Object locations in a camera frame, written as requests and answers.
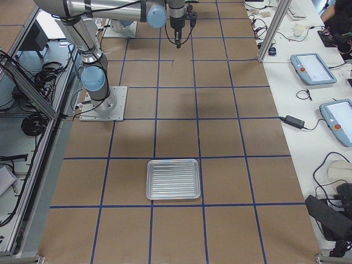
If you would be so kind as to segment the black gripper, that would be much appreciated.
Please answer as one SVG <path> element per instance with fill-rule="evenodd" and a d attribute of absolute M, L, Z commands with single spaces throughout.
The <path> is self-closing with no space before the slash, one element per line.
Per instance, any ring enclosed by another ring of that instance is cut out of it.
<path fill-rule="evenodd" d="M 185 26 L 185 10 L 184 9 L 170 9 L 169 10 L 170 26 L 174 29 L 174 40 L 176 48 L 182 46 L 182 29 Z"/>

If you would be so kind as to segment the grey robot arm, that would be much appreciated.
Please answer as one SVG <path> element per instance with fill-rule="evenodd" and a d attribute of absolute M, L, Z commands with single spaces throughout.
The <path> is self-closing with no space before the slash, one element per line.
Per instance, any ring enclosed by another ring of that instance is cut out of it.
<path fill-rule="evenodd" d="M 174 30 L 171 43 L 181 48 L 182 29 L 187 21 L 193 29 L 197 13 L 188 1 L 36 1 L 42 10 L 57 18 L 64 35 L 78 48 L 83 70 L 80 79 L 90 96 L 89 113 L 110 119 L 119 100 L 109 85 L 107 58 L 97 43 L 97 29 L 90 30 L 84 17 L 147 22 L 152 28 L 164 27 L 167 21 Z"/>

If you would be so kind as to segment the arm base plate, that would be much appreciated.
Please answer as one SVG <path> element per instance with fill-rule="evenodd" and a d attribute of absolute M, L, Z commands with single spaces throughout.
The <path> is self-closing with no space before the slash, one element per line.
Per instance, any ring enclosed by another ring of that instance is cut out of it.
<path fill-rule="evenodd" d="M 137 21 L 110 20 L 109 27 L 106 28 L 104 37 L 134 39 L 136 38 Z"/>
<path fill-rule="evenodd" d="M 125 105 L 127 100 L 127 86 L 110 86 L 110 95 L 103 101 L 91 99 L 86 92 L 85 103 L 82 106 L 83 114 L 79 116 L 82 122 L 122 122 L 124 119 Z"/>

